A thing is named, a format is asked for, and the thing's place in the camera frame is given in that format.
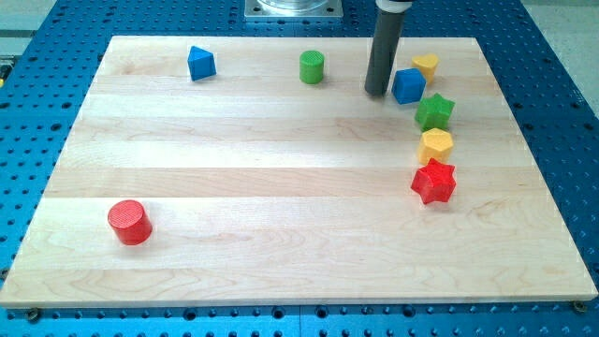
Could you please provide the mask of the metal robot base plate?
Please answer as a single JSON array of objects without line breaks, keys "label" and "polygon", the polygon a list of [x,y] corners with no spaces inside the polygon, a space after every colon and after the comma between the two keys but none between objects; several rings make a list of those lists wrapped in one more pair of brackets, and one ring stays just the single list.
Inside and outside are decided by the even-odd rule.
[{"label": "metal robot base plate", "polygon": [[341,18],[342,0],[245,0],[246,19]]}]

